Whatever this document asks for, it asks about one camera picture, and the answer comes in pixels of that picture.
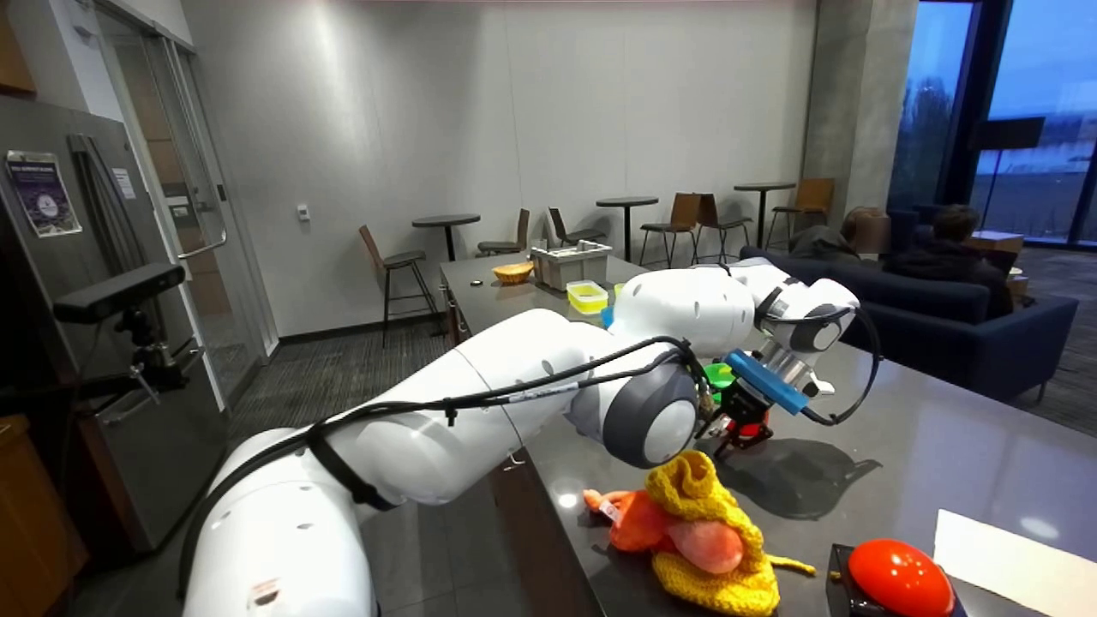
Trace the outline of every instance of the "sky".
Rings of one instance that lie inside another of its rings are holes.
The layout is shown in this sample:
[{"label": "sky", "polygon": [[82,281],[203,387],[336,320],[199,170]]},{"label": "sky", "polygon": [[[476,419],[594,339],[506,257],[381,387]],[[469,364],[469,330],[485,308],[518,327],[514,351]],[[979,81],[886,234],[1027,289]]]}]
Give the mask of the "sky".
[{"label": "sky", "polygon": [[[909,80],[942,80],[952,92],[972,3],[919,3]],[[1014,0],[991,115],[1097,115],[1094,0]]]}]

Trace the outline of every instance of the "plush toy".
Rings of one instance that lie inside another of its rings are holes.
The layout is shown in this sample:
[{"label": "plush toy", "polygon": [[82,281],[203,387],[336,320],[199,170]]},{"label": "plush toy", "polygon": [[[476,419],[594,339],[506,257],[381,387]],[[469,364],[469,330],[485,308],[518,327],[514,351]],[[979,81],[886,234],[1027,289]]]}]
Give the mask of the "plush toy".
[{"label": "plush toy", "polygon": [[656,552],[663,590],[706,611],[766,617],[783,604],[775,568],[817,577],[807,563],[766,552],[706,454],[656,467],[645,490],[586,490],[582,503],[610,518],[616,552]]}]

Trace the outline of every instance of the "black cable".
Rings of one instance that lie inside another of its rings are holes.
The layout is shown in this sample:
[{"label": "black cable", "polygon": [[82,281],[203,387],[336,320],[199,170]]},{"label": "black cable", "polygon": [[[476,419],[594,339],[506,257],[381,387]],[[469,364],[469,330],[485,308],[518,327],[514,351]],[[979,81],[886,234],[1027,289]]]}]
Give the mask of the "black cable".
[{"label": "black cable", "polygon": [[184,586],[188,586],[188,572],[191,572],[191,563],[196,563],[196,547],[199,547],[199,534],[205,527],[205,518],[212,513],[212,508],[251,474],[264,471],[268,463],[282,458],[282,457],[293,457],[293,454],[301,454],[310,446],[310,439],[317,434],[327,434],[339,426],[350,426],[350,422],[375,422],[375,419],[391,419],[391,415],[410,415],[410,411],[446,411],[446,415],[455,415],[455,411],[469,411],[469,408],[485,408],[486,404],[509,404],[509,395],[520,395],[520,391],[534,391],[534,387],[547,387],[547,385],[560,385],[560,382],[570,382],[578,372],[590,372],[605,364],[614,364],[628,352],[637,352],[645,347],[658,347],[658,343],[668,343],[676,347],[672,352],[658,352],[652,364],[637,366],[637,370],[621,370],[621,372],[606,372],[606,376],[596,376],[596,382],[581,382],[581,385],[605,385],[605,382],[621,382],[621,376],[637,376],[645,370],[656,370],[676,355],[683,355],[688,366],[696,366],[696,355],[688,351],[687,339],[676,339],[676,335],[652,335],[652,339],[642,339],[634,347],[626,347],[610,355],[602,355],[602,361],[590,361],[590,364],[581,364],[581,366],[570,366],[563,372],[549,372],[549,376],[540,376],[540,382],[520,382],[520,385],[512,385],[512,387],[494,387],[494,391],[476,391],[476,395],[461,395],[461,399],[440,399],[440,401],[375,401],[375,404],[357,404],[357,408],[348,408],[344,415],[330,415],[330,419],[318,419],[314,422],[310,428],[301,428],[300,434],[288,434],[260,454],[255,454],[251,458],[245,458],[235,474],[228,474],[199,503],[196,503],[196,513],[188,522],[188,530],[182,538],[182,566],[178,566],[178,598],[184,598]]},{"label": "black cable", "polygon": [[857,308],[832,308],[832,313],[827,313],[827,316],[761,320],[761,323],[767,323],[767,327],[820,327],[820,323],[838,323],[838,320],[845,320],[845,316],[851,316],[851,313],[857,313]]},{"label": "black cable", "polygon": [[880,331],[879,327],[871,323],[868,313],[857,313],[864,331],[868,331],[868,347],[871,347],[871,366],[868,366],[868,382],[864,382],[864,391],[857,395],[857,401],[838,415],[820,415],[812,408],[807,408],[803,415],[817,426],[845,426],[848,419],[857,415],[857,408],[864,404],[864,399],[871,395],[871,387],[879,385],[879,370],[880,370]]}]

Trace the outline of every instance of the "dark blue sofa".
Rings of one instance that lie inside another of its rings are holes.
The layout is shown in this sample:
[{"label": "dark blue sofa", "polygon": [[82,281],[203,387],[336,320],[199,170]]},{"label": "dark blue sofa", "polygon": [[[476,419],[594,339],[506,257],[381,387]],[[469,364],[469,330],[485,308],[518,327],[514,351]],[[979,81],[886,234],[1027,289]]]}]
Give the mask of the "dark blue sofa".
[{"label": "dark blue sofa", "polygon": [[[902,276],[868,264],[766,257],[798,281],[848,284],[864,303],[887,361],[991,399],[1014,399],[1054,382],[1076,313],[1073,299],[1037,299],[1013,316],[989,320],[983,284]],[[864,327],[851,327],[848,343],[871,351]]]}]

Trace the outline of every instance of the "refrigerator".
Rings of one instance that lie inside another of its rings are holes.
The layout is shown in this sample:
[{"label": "refrigerator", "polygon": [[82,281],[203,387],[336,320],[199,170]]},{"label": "refrigerator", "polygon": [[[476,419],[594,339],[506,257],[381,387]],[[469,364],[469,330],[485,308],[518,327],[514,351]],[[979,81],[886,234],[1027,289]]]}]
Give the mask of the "refrigerator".
[{"label": "refrigerator", "polygon": [[23,415],[93,558],[156,552],[224,415],[126,134],[0,95],[0,415]]}]

